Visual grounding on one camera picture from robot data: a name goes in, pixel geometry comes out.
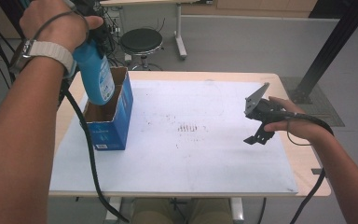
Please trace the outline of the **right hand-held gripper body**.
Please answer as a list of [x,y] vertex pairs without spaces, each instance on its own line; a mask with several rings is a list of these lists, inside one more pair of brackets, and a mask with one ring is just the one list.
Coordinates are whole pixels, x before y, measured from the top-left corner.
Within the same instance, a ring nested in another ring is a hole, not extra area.
[[265,124],[282,121],[291,116],[282,106],[264,98],[269,83],[264,83],[258,90],[245,98],[245,117],[259,120]]

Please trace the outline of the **black round stool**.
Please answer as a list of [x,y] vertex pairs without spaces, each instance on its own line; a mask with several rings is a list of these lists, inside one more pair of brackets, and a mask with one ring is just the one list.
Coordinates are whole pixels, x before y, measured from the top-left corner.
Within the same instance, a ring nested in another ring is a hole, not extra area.
[[148,56],[162,49],[163,37],[160,32],[149,28],[138,28],[126,32],[119,39],[122,50],[130,56],[139,56],[140,63],[132,67],[132,71],[152,71],[156,68],[162,71],[162,68],[148,61]]

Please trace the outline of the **blue cardboard box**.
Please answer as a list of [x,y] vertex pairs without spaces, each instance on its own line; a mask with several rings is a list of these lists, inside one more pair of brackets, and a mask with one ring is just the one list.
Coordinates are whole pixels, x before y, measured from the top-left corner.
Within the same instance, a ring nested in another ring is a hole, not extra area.
[[127,67],[111,69],[115,92],[105,105],[87,101],[83,115],[96,150],[124,150],[127,144],[133,95]]

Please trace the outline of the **person's khaki trousers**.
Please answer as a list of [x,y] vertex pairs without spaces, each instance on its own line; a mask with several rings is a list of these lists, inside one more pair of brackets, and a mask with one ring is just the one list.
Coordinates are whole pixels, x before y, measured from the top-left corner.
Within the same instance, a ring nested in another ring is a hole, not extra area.
[[[229,199],[192,199],[188,224],[233,224]],[[174,224],[170,201],[136,199],[131,224]]]

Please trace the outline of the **person's right hand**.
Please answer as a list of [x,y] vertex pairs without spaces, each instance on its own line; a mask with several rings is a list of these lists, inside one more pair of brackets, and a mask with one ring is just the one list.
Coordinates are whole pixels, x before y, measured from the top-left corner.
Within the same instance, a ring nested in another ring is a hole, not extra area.
[[332,147],[337,143],[337,139],[325,128],[301,119],[273,122],[267,124],[264,130],[287,131],[296,137],[308,140],[316,149]]

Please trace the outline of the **wristwatch with white band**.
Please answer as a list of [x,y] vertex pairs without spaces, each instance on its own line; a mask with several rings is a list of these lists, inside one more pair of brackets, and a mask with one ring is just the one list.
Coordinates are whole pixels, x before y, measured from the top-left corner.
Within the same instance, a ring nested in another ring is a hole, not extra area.
[[17,75],[35,57],[47,57],[61,63],[65,72],[63,77],[71,77],[76,70],[76,61],[65,47],[46,41],[25,39],[18,45],[9,66],[9,72]]

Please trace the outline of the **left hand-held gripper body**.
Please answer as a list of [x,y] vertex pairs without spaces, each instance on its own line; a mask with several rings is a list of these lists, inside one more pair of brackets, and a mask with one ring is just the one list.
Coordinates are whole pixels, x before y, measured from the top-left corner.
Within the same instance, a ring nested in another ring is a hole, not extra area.
[[71,0],[76,11],[83,16],[99,16],[103,17],[103,9],[99,0]]

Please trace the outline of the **grey computer tower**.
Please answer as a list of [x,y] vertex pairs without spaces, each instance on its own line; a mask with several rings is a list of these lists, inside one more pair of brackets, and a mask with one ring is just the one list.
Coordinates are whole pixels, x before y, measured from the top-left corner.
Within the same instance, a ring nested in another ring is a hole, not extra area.
[[106,8],[102,8],[102,17],[104,20],[104,45],[106,52],[112,53],[115,50],[115,41],[113,38],[114,23]]

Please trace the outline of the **white table mat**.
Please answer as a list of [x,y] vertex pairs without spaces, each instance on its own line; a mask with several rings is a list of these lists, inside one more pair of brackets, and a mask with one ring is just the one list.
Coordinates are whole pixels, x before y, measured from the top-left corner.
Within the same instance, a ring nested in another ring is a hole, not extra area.
[[133,80],[127,145],[98,151],[90,169],[85,134],[72,120],[54,158],[50,190],[107,194],[283,195],[297,185],[274,135],[248,145],[256,120],[244,115],[258,82]]

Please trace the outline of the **person's left hand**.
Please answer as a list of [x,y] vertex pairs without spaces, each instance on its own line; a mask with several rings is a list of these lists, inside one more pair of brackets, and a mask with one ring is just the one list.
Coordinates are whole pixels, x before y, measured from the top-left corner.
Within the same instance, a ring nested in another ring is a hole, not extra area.
[[70,52],[86,40],[89,30],[102,24],[98,16],[77,15],[62,0],[33,0],[20,19],[27,38],[56,43]]

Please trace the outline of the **blue bottle with white cap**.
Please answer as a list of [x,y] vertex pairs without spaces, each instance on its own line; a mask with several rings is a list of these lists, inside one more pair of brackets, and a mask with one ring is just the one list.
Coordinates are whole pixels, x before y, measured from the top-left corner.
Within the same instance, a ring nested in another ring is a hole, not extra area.
[[109,62],[98,51],[96,42],[91,40],[82,44],[75,50],[74,59],[89,100],[95,105],[107,104],[114,94],[115,83]]

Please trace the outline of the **black metal frame post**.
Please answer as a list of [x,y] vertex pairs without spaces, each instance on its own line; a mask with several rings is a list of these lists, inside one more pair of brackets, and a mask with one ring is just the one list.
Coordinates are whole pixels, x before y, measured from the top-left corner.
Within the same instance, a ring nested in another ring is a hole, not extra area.
[[[22,0],[0,0],[0,8],[4,11],[6,14],[8,20],[13,25],[14,29],[17,31],[18,35],[20,36],[20,39],[23,40],[25,38],[22,29],[20,27],[20,18],[23,15],[23,12],[25,10],[25,7],[23,6]],[[0,45],[0,56],[4,60],[4,63],[7,66],[7,71],[10,77],[11,83],[14,83],[16,80],[15,74],[12,72],[12,67],[14,66],[14,56],[18,55],[18,52],[16,49],[13,49],[12,46],[7,42],[7,40],[1,36],[1,39],[7,44],[7,46],[13,51],[12,58],[9,59],[3,48]]]
[[358,0],[354,0],[338,21],[331,35],[310,65],[309,70],[293,90],[288,91],[289,98],[297,104],[310,104],[310,94],[324,72],[335,60],[351,35],[358,27]]

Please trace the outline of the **white desk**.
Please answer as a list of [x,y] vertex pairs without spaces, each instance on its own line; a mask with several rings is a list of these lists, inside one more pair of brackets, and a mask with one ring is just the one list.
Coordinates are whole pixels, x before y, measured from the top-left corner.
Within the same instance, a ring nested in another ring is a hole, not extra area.
[[124,6],[151,5],[151,4],[175,4],[176,26],[174,39],[181,59],[187,57],[186,47],[182,38],[182,4],[192,4],[199,0],[103,0],[100,2],[102,7],[116,7],[119,11],[121,21],[124,21]]

